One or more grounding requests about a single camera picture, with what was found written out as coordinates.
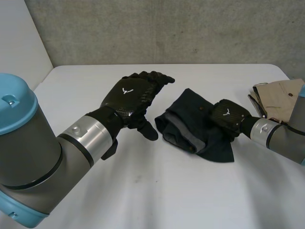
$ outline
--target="gray fabric trim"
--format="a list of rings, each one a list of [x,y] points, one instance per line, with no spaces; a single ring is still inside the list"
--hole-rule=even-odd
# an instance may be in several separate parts
[[[203,150],[205,148],[205,143],[201,141],[200,139],[196,138],[185,126],[185,124],[174,114],[165,112],[165,118],[171,122],[177,129],[179,129],[181,135],[183,138],[185,138],[187,141],[189,141],[195,148],[196,153]],[[171,143],[174,145],[177,145],[175,140],[173,138],[168,139]]]

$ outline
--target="folded clothing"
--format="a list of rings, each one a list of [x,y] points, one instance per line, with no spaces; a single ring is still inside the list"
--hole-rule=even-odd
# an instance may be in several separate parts
[[[209,118],[213,107],[186,89],[164,114],[155,118],[157,129],[165,141],[189,153],[214,162],[233,162],[230,138]]]

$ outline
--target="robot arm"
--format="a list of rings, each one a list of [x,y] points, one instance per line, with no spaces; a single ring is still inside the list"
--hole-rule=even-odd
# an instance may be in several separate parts
[[[288,125],[264,118],[248,117],[241,124],[241,132],[254,142],[305,165],[305,87],[299,94]]]
[[[305,165],[305,86],[303,86],[288,125],[252,117],[243,107],[222,100],[215,105],[211,119],[227,133],[244,133],[254,142]]]
[[[100,158],[115,153],[122,128],[156,140],[144,115],[163,86],[173,82],[156,72],[123,77],[99,109],[55,137],[27,84],[0,74],[0,210],[34,228]]]

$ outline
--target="white wall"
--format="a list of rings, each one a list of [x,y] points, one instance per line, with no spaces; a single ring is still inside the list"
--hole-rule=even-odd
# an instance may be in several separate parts
[[[31,89],[53,69],[23,0],[0,0],[0,72],[23,78]]]

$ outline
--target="beige fabric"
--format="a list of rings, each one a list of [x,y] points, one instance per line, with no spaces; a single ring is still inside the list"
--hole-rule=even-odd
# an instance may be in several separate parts
[[[295,106],[298,94],[304,85],[302,79],[283,80],[268,84],[255,85],[268,118],[288,122]]]

